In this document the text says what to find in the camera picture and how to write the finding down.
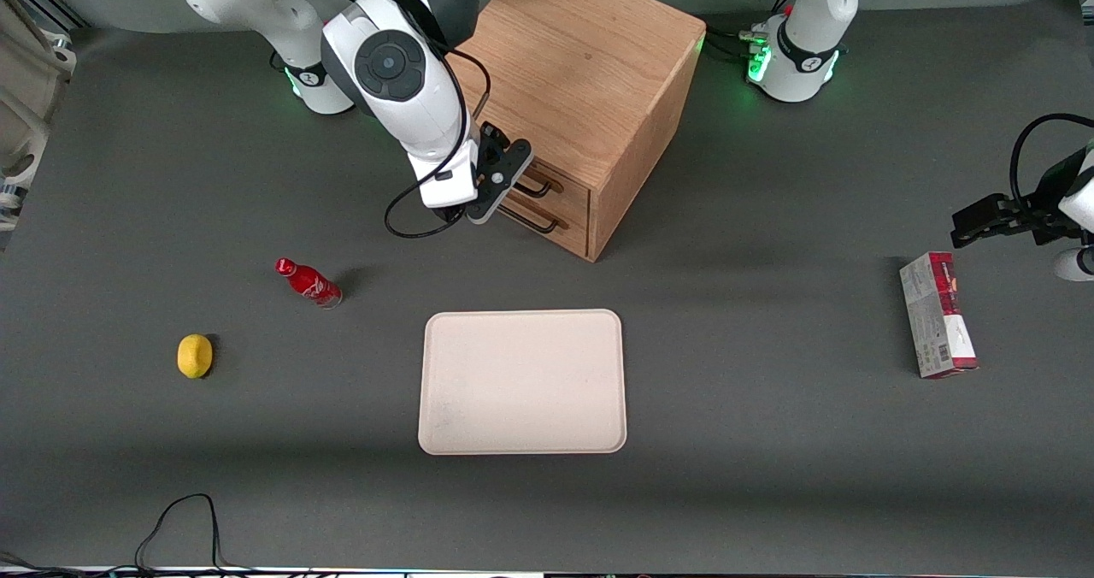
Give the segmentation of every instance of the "red and white box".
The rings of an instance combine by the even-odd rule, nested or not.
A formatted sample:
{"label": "red and white box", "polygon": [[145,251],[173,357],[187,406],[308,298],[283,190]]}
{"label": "red and white box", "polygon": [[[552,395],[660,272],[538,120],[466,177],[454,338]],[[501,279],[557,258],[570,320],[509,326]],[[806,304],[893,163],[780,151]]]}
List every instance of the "red and white box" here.
{"label": "red and white box", "polygon": [[900,285],[919,377],[940,380],[979,368],[957,305],[953,254],[932,252],[916,259],[900,269]]}

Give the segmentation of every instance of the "drawer handle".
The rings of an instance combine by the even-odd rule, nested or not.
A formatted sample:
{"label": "drawer handle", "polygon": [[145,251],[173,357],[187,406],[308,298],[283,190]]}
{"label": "drawer handle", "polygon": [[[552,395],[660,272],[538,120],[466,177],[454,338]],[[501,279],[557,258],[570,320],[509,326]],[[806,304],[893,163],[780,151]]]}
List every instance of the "drawer handle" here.
{"label": "drawer handle", "polygon": [[504,215],[505,217],[515,220],[517,223],[524,224],[525,228],[533,230],[535,232],[539,232],[540,234],[550,234],[550,232],[555,231],[555,228],[559,227],[558,219],[551,219],[550,223],[547,224],[546,228],[544,228],[543,224],[535,224],[532,221],[528,221],[527,219],[521,217],[516,212],[513,212],[508,208],[503,207],[503,205],[500,205],[498,207],[498,210],[501,211],[502,215]]}
{"label": "drawer handle", "polygon": [[536,199],[536,200],[538,200],[539,197],[544,197],[547,194],[549,194],[550,189],[554,189],[554,187],[551,186],[550,181],[547,181],[546,183],[544,183],[543,187],[540,187],[539,189],[531,189],[528,187],[525,187],[524,185],[521,185],[520,183],[516,183],[515,185],[513,185],[513,188],[515,188],[520,193],[523,193],[525,196],[532,197],[533,199]]}

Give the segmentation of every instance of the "gray table surface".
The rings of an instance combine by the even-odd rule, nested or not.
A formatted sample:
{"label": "gray table surface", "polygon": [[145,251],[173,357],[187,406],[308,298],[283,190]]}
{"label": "gray table surface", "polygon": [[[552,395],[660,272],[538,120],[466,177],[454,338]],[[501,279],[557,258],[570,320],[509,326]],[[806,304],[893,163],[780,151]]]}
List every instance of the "gray table surface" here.
{"label": "gray table surface", "polygon": [[[1025,123],[1094,106],[1076,5],[864,12],[847,41],[804,105],[703,57],[590,265],[509,220],[388,236],[397,142],[307,113],[260,37],[79,36],[0,262],[0,547],[124,563],[203,490],[251,565],[1094,574],[1092,288],[1027,238],[959,252],[982,368],[932,382],[896,282],[1005,188]],[[1036,135],[1027,182],[1087,135]],[[348,299],[309,305],[281,255]],[[625,449],[424,454],[427,320],[565,308],[624,321]],[[217,335],[211,379],[175,370],[188,333]],[[183,507],[151,560],[203,564],[208,535]]]}

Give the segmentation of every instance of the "coca-cola bottle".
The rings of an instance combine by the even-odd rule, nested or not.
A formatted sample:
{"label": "coca-cola bottle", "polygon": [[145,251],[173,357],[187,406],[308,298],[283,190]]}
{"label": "coca-cola bottle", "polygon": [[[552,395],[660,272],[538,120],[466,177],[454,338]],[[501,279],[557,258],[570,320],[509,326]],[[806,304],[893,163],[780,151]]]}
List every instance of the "coca-cola bottle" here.
{"label": "coca-cola bottle", "polygon": [[277,259],[275,267],[279,275],[289,279],[289,285],[296,293],[315,302],[321,309],[334,309],[341,302],[341,290],[324,275],[319,275],[315,267],[298,265],[288,257]]}

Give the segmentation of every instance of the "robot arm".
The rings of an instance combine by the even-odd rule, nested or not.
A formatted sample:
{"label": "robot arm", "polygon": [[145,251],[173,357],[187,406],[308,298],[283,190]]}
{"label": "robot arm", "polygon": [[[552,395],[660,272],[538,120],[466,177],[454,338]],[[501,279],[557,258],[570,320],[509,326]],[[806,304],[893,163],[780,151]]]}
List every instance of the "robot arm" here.
{"label": "robot arm", "polygon": [[1017,162],[1023,142],[1032,130],[1050,122],[1067,119],[1094,127],[1094,119],[1078,115],[1051,114],[1029,123],[1015,142],[1011,157],[1011,197],[992,194],[954,212],[954,248],[977,240],[1032,232],[1034,243],[1078,239],[1081,247],[1056,255],[1056,275],[1069,281],[1094,281],[1094,140],[1048,169],[1037,188],[1022,195],[1017,184]]}
{"label": "robot arm", "polygon": [[324,71],[319,59],[323,21],[304,0],[186,0],[214,24],[255,30],[284,60],[301,100],[318,114],[337,114],[353,104]]}
{"label": "robot arm", "polygon": [[484,223],[532,149],[476,125],[444,60],[477,20],[478,0],[357,0],[327,22],[321,51],[336,84],[406,150],[426,207]]}
{"label": "robot arm", "polygon": [[858,12],[859,0],[796,0],[789,16],[775,13],[754,25],[742,34],[760,44],[748,82],[780,102],[810,100],[831,79],[837,45]]}

